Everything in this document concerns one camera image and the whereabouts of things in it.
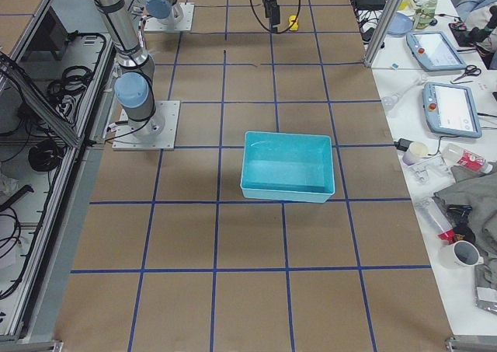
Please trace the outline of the plastic tube red cap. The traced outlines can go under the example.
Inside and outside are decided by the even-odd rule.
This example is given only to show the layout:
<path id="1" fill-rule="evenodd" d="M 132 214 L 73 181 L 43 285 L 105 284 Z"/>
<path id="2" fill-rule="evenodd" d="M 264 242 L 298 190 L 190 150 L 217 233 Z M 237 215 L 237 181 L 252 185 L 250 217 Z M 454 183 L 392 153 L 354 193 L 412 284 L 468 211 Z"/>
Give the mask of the plastic tube red cap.
<path id="1" fill-rule="evenodd" d="M 449 244 L 455 242 L 453 226 L 446 215 L 439 209 L 433 198 L 428 197 L 416 201 L 415 209 L 421 214 L 439 239 L 446 241 Z"/>

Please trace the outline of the lower teach pendant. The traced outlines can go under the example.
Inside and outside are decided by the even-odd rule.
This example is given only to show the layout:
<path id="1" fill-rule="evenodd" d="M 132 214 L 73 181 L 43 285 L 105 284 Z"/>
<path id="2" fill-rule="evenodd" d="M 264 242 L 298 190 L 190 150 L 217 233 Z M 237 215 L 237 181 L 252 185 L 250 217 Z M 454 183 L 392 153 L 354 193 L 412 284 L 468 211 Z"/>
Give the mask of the lower teach pendant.
<path id="1" fill-rule="evenodd" d="M 427 82 L 422 89 L 426 123 L 431 132 L 480 138 L 482 129 L 470 88 Z"/>

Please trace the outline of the white mug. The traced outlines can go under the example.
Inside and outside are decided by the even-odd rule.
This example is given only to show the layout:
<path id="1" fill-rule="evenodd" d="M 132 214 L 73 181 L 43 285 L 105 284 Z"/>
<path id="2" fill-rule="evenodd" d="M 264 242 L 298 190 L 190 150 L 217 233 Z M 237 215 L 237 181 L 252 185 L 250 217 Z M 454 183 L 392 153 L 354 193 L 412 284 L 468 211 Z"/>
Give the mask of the white mug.
<path id="1" fill-rule="evenodd" d="M 464 240 L 444 246 L 439 252 L 439 260 L 447 269 L 475 267 L 484 263 L 478 249 Z"/>

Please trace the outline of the grey cloth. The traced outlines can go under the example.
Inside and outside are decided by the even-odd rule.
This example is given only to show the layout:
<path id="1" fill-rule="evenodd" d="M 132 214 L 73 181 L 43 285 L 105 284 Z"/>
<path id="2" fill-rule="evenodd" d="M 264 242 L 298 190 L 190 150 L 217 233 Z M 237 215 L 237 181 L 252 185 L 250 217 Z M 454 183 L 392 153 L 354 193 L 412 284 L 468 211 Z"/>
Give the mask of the grey cloth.
<path id="1" fill-rule="evenodd" d="M 496 313 L 496 164 L 488 173 L 451 166 L 455 183 L 436 193 L 437 207 L 483 255 L 475 270 L 476 304 Z"/>

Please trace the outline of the yellow beetle toy car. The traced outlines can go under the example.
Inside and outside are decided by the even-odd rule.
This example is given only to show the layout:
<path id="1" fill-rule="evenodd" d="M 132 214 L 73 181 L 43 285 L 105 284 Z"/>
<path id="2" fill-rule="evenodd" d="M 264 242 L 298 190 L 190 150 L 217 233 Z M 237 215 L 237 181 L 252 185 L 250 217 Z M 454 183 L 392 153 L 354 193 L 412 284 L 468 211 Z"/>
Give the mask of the yellow beetle toy car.
<path id="1" fill-rule="evenodd" d="M 298 16 L 296 14 L 290 15 L 288 18 L 288 30 L 291 32 L 297 32 L 299 28 Z"/>

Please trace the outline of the teal plastic bin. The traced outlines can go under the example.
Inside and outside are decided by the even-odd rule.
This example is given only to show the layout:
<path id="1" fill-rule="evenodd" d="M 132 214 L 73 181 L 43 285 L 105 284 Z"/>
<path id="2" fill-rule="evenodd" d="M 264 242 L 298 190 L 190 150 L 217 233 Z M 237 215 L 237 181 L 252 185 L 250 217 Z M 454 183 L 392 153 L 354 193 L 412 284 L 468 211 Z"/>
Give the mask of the teal plastic bin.
<path id="1" fill-rule="evenodd" d="M 240 187 L 246 198 L 326 202 L 335 194 L 331 138 L 246 132 Z"/>

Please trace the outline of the white paper cup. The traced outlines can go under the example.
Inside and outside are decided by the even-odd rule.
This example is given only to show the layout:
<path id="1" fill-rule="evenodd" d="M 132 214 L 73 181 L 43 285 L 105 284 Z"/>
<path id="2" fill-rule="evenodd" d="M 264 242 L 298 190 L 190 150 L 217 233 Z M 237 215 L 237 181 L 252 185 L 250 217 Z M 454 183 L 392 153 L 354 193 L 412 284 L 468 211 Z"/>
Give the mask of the white paper cup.
<path id="1" fill-rule="evenodd" d="M 417 162 L 422 161 L 428 155 L 429 149 L 428 147 L 418 141 L 413 141 L 405 151 L 402 156 L 402 161 L 407 165 L 413 165 Z"/>

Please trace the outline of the upper teach pendant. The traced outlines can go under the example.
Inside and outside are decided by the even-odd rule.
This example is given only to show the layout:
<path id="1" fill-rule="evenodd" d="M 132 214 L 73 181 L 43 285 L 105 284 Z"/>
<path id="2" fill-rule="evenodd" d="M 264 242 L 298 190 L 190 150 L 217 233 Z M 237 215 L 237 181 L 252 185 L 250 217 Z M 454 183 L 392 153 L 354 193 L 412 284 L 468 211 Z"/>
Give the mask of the upper teach pendant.
<path id="1" fill-rule="evenodd" d="M 426 71 L 463 70 L 467 64 L 440 31 L 409 32 L 405 40 L 413 57 Z"/>

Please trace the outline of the light blue plate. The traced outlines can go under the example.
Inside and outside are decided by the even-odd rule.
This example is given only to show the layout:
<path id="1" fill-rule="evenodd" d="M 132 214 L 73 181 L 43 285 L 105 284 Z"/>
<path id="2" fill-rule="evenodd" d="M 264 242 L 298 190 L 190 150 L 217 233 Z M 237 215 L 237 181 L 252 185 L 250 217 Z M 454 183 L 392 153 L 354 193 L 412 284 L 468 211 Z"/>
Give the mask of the light blue plate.
<path id="1" fill-rule="evenodd" d="M 388 27 L 387 34 L 393 37 L 401 37 L 411 31 L 412 27 L 413 21 L 409 16 L 396 12 Z"/>

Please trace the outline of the teach pendant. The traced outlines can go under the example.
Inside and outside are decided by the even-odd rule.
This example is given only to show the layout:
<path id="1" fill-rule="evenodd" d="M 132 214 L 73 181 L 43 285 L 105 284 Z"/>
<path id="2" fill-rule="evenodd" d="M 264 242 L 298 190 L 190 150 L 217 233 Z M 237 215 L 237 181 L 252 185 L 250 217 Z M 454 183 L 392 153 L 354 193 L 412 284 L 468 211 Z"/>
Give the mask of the teach pendant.
<path id="1" fill-rule="evenodd" d="M 431 132 L 480 138 L 482 129 L 470 88 L 427 82 L 422 89 L 426 123 Z"/>
<path id="2" fill-rule="evenodd" d="M 409 32 L 405 40 L 413 57 L 426 71 L 463 70 L 467 64 L 440 31 Z"/>

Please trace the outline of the black monitor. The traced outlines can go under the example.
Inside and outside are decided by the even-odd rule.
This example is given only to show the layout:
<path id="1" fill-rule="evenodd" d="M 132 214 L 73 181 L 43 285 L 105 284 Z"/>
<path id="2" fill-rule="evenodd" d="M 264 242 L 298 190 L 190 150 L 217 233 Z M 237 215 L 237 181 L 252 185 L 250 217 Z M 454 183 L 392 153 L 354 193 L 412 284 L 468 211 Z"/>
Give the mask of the black monitor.
<path id="1" fill-rule="evenodd" d="M 60 61 L 69 44 L 68 31 L 50 7 L 21 57 L 22 61 Z"/>

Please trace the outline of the green patterned cup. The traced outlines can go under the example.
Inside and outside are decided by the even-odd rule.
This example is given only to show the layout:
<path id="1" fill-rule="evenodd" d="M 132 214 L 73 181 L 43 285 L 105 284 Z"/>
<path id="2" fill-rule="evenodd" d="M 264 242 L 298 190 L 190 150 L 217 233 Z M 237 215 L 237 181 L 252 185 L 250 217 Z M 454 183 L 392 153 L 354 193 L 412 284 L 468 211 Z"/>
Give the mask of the green patterned cup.
<path id="1" fill-rule="evenodd" d="M 434 19 L 438 0 L 427 0 L 422 3 L 413 16 L 413 29 L 424 30 Z"/>

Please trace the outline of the clear plastic bottle red label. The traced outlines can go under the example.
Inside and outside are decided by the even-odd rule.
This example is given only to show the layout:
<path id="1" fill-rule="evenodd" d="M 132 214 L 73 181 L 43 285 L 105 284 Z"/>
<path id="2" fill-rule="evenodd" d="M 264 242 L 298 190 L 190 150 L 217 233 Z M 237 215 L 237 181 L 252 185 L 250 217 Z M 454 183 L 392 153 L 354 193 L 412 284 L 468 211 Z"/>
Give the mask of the clear plastic bottle red label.
<path id="1" fill-rule="evenodd" d="M 463 166 L 474 173 L 488 174 L 493 170 L 493 165 L 485 157 L 452 143 L 442 150 L 441 155 L 446 162 Z"/>

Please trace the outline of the aluminium frame post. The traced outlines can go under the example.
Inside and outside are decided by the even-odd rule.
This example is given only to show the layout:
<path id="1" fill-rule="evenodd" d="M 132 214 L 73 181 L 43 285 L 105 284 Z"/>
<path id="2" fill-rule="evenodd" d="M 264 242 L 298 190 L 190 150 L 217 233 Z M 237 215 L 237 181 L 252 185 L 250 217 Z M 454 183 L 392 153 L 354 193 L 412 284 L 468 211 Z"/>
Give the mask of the aluminium frame post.
<path id="1" fill-rule="evenodd" d="M 366 67 L 370 68 L 374 62 L 377 53 L 379 52 L 382 43 L 387 35 L 388 27 L 391 24 L 402 0 L 387 0 L 381 17 L 379 18 L 377 27 L 370 39 L 363 63 Z"/>

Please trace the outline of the black handled scissors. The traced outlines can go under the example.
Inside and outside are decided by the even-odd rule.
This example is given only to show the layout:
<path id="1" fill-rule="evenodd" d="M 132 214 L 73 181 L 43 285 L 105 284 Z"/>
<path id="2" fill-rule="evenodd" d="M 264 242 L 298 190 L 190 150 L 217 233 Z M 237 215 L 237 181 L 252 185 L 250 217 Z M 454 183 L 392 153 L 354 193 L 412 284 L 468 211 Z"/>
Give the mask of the black handled scissors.
<path id="1" fill-rule="evenodd" d="M 464 72 L 460 76 L 451 80 L 450 83 L 451 84 L 460 84 L 461 79 L 466 78 L 466 77 L 470 77 L 470 76 L 477 77 L 480 74 L 481 74 L 481 69 L 477 65 L 469 64 L 464 69 Z"/>

